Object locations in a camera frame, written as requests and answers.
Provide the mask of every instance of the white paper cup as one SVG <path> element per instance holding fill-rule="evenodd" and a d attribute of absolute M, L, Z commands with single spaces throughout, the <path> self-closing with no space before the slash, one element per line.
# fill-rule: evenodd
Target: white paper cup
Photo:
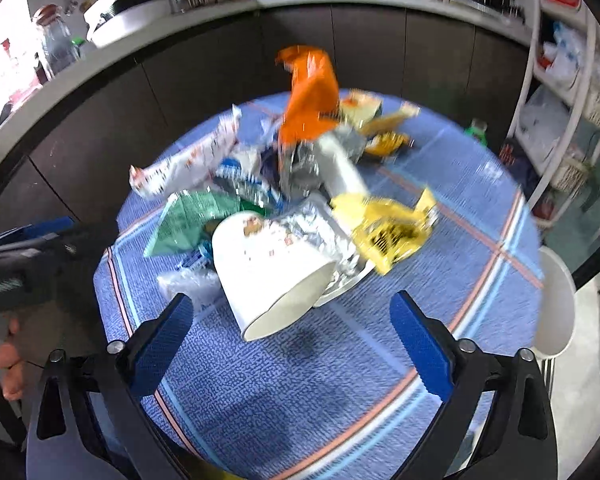
<path fill-rule="evenodd" d="M 236 213 L 212 239 L 216 271 L 245 341 L 300 319 L 323 294 L 336 265 L 281 226 L 265 224 L 257 231 L 260 222 L 257 213 Z"/>

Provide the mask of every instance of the glass jar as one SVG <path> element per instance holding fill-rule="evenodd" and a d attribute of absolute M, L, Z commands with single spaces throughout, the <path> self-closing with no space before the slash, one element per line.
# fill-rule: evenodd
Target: glass jar
<path fill-rule="evenodd" d="M 32 20 L 40 38 L 40 61 L 46 76 L 52 79 L 79 58 L 78 48 L 71 41 L 60 7 L 53 4 L 40 7 Z"/>

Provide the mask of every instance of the jar lid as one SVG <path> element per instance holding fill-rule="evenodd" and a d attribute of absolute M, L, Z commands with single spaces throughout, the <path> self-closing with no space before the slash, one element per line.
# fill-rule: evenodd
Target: jar lid
<path fill-rule="evenodd" d="M 40 7 L 33 15 L 31 21 L 36 25 L 48 25 L 60 14 L 60 7 L 55 4 L 47 4 Z"/>

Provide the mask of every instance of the orange wrapper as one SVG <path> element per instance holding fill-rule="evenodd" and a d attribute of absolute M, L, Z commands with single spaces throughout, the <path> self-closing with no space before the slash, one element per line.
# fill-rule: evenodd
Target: orange wrapper
<path fill-rule="evenodd" d="M 338 81 L 328 54 L 312 46 L 290 46 L 278 53 L 291 72 L 291 97 L 278 140 L 294 146 L 300 140 L 315 140 L 338 124 Z"/>

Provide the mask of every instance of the green wrapper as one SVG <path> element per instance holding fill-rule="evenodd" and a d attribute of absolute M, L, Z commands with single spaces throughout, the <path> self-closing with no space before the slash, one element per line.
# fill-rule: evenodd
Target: green wrapper
<path fill-rule="evenodd" d="M 173 193 L 144 248 L 144 257 L 191 251 L 205 234 L 207 222 L 221 221 L 242 210 L 262 212 L 256 205 L 228 194 L 186 190 Z"/>

